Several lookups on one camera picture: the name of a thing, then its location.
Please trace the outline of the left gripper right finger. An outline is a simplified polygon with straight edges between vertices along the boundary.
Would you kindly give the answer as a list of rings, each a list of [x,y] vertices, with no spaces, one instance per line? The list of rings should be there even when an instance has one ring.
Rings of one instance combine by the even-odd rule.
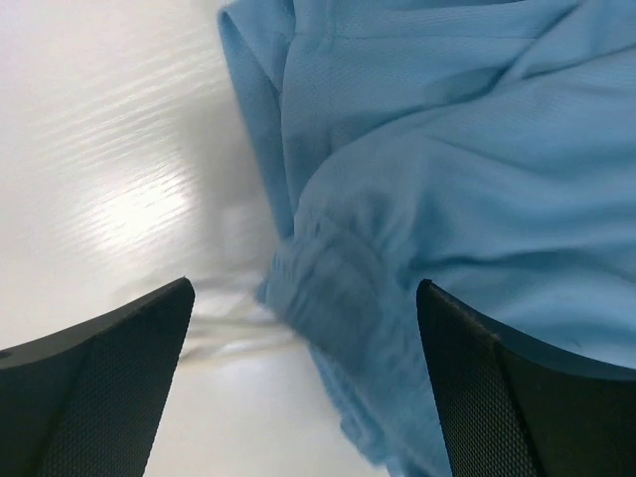
[[[634,475],[634,370],[538,340],[429,280],[416,308],[453,475]]]

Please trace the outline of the light blue shorts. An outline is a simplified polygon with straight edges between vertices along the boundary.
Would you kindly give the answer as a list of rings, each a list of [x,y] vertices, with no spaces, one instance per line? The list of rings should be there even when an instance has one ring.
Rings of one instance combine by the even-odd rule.
[[[237,1],[218,26],[281,237],[258,299],[370,462],[450,472],[424,279],[634,365],[633,2]]]

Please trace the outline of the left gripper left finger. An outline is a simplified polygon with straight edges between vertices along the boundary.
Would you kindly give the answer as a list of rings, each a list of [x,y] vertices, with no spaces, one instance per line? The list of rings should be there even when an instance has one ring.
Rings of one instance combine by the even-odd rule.
[[[1,353],[1,474],[141,476],[190,324],[180,278]]]

